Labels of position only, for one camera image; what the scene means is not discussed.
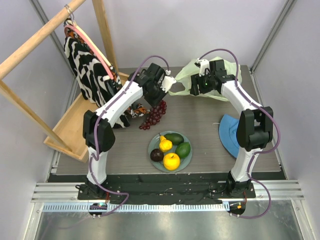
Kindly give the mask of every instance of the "plate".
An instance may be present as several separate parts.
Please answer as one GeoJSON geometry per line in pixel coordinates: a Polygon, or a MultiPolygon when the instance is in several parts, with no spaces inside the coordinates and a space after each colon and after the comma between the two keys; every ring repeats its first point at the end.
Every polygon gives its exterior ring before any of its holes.
{"type": "MultiPolygon", "coordinates": [[[[155,166],[157,169],[165,172],[165,173],[179,172],[182,169],[184,169],[186,166],[188,166],[188,164],[191,161],[191,157],[192,157],[192,147],[191,147],[191,142],[189,141],[189,139],[185,135],[183,135],[183,134],[181,134],[180,132],[177,132],[177,131],[163,131],[163,132],[160,132],[160,135],[157,134],[151,140],[151,142],[149,143],[148,154],[149,154],[149,159],[150,159],[150,162],[152,163],[152,165],[155,166]],[[184,142],[188,142],[190,144],[191,151],[190,151],[190,153],[189,153],[189,155],[187,157],[180,158],[180,165],[176,170],[169,171],[168,169],[165,168],[163,161],[152,161],[151,158],[150,158],[150,153],[152,152],[153,149],[158,149],[159,148],[160,135],[164,136],[166,134],[173,134],[173,133],[180,134],[183,137],[184,142]]],[[[165,152],[164,155],[169,154],[169,153],[174,153],[176,151],[177,147],[178,147],[177,145],[173,145],[173,147],[169,151],[165,152]]]]}

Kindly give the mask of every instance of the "wooden frame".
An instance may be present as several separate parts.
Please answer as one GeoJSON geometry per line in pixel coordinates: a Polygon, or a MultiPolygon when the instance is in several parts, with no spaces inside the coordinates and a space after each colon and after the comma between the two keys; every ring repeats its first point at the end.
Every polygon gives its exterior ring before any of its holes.
{"type": "MultiPolygon", "coordinates": [[[[68,5],[74,12],[85,1],[86,0],[72,0],[68,5]]],[[[118,71],[116,55],[113,48],[104,2],[103,0],[92,0],[92,3],[106,55],[118,71]]],[[[19,96],[17,96],[3,82],[3,78],[8,75],[8,73],[10,73],[23,59],[25,59],[25,57],[28,56],[28,54],[30,54],[40,43],[42,43],[42,41],[48,37],[61,23],[63,23],[68,16],[69,13],[64,7],[0,64],[0,93],[27,117],[32,119],[43,130],[43,132],[47,134],[48,137],[44,141],[45,144],[75,159],[86,162],[88,159],[88,153],[85,140],[82,137],[83,114],[86,110],[95,111],[97,109],[95,104],[84,100],[80,94],[52,130],[25,102],[19,98],[19,96]]],[[[122,83],[128,78],[127,74],[120,72],[119,75],[122,83]]]]}

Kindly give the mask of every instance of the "plastic bag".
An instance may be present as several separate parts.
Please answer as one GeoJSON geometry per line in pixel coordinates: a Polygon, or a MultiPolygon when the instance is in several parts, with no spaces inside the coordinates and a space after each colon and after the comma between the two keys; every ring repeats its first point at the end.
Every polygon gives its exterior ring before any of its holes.
{"type": "MultiPolygon", "coordinates": [[[[215,60],[220,60],[222,59],[221,57],[215,57],[214,59],[211,59],[210,61],[215,61],[215,60]]],[[[224,61],[224,67],[226,69],[226,73],[228,75],[233,74],[236,75],[236,63],[234,62],[229,62],[227,60],[223,60],[224,61]]],[[[183,91],[178,91],[178,92],[172,92],[169,91],[169,94],[171,96],[175,96],[175,95],[180,95],[180,96],[186,96],[186,95],[190,95],[190,89],[191,89],[191,75],[194,74],[199,74],[200,69],[199,67],[197,67],[195,65],[196,59],[192,59],[184,68],[182,68],[182,70],[176,75],[175,80],[178,83],[182,83],[184,86],[184,90],[183,91]]],[[[240,70],[240,65],[239,65],[239,74],[238,74],[238,81],[239,83],[242,82],[242,77],[241,77],[241,70],[240,70]]],[[[199,97],[207,97],[207,98],[213,98],[213,99],[217,99],[220,101],[224,101],[227,102],[228,99],[226,99],[225,97],[223,97],[217,90],[213,90],[210,92],[207,92],[205,94],[200,93],[198,95],[199,97]]]]}

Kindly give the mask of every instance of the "blue hat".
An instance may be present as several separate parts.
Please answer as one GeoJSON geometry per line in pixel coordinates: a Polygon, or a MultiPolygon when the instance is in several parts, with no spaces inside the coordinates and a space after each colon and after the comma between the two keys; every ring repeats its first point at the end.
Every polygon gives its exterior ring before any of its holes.
{"type": "Polygon", "coordinates": [[[219,126],[219,137],[222,145],[235,158],[239,153],[239,144],[237,141],[237,129],[239,120],[225,114],[221,119],[219,126]]]}

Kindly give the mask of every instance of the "red grapes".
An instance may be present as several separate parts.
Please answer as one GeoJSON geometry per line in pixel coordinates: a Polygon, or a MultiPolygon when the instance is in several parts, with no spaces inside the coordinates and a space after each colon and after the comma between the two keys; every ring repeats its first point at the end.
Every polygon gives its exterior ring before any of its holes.
{"type": "Polygon", "coordinates": [[[151,125],[159,123],[161,117],[166,114],[166,110],[167,103],[161,100],[158,106],[150,109],[150,114],[146,118],[146,121],[139,126],[139,129],[147,130],[150,129],[151,125]]]}

